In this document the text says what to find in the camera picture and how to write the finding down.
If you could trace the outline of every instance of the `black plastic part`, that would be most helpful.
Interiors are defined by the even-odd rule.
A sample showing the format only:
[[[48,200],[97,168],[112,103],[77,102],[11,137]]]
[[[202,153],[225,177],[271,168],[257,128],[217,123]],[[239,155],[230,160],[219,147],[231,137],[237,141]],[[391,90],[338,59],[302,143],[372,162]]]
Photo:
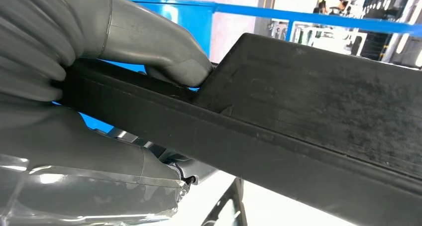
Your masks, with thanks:
[[[62,104],[355,224],[422,225],[420,79],[244,35],[195,99],[204,108],[180,87],[86,60],[67,70]]]
[[[245,207],[243,205],[243,180],[240,178],[234,179],[233,183],[226,190],[223,196],[215,204],[214,208],[205,218],[202,226],[213,226],[218,221],[218,215],[227,204],[229,200],[233,201],[234,211],[240,212],[233,221],[233,226],[248,226],[246,220]]]

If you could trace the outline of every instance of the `silver metal component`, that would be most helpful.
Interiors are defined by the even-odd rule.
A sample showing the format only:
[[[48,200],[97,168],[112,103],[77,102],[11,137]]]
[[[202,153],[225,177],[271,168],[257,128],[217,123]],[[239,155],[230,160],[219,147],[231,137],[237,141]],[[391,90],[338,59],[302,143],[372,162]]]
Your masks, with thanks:
[[[128,143],[133,143],[136,139],[138,139],[138,137],[136,135],[130,134],[127,131],[124,130],[120,130],[119,128],[114,127],[113,129],[111,129],[108,133],[107,136],[111,137],[111,138],[116,138],[118,140],[122,140]]]
[[[195,177],[194,185],[200,184],[218,170],[197,160],[178,161],[173,163],[180,170],[183,178]]]
[[[151,141],[148,141],[148,142],[146,142],[146,143],[144,144],[144,147],[145,147],[145,148],[149,148],[149,147],[151,147],[152,145],[154,145],[154,143],[152,143]]]

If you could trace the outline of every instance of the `gloved hand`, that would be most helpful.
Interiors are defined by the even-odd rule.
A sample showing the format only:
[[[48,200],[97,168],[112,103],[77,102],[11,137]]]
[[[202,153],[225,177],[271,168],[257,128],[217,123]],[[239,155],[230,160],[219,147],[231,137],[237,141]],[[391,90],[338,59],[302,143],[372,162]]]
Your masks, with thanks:
[[[53,101],[79,57],[153,66],[197,87],[211,72],[182,27],[128,0],[0,0],[0,93]]]

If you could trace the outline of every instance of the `blue railing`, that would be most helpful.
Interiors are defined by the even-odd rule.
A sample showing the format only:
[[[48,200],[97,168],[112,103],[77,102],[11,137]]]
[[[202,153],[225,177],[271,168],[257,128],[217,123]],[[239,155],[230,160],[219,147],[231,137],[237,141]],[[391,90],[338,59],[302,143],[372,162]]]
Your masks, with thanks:
[[[263,18],[276,18],[284,19],[289,22],[287,29],[286,39],[290,39],[292,35],[292,29],[295,21],[318,23],[324,25],[334,25],[342,27],[359,28],[362,30],[384,32],[384,33],[398,33],[398,34],[409,34],[415,37],[422,37],[422,25],[421,24],[406,24],[391,22],[386,20],[377,19],[356,19],[341,17],[335,15],[322,15],[313,13],[300,13],[283,10],[275,10],[269,8],[258,8],[251,6],[241,6],[233,4],[223,4],[216,2],[207,1],[194,1],[194,0],[131,0],[138,3],[163,3],[163,4],[179,4],[179,5],[191,5],[194,6],[209,6],[214,12],[232,13],[240,15],[248,15]]]

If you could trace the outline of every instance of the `plastic wrap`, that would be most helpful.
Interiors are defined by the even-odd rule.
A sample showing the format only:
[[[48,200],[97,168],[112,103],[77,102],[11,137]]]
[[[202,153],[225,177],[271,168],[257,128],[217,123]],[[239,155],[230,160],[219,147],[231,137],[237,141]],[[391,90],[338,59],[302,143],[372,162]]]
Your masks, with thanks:
[[[28,160],[0,154],[2,226],[137,225],[167,220],[188,186],[58,166],[27,170]]]

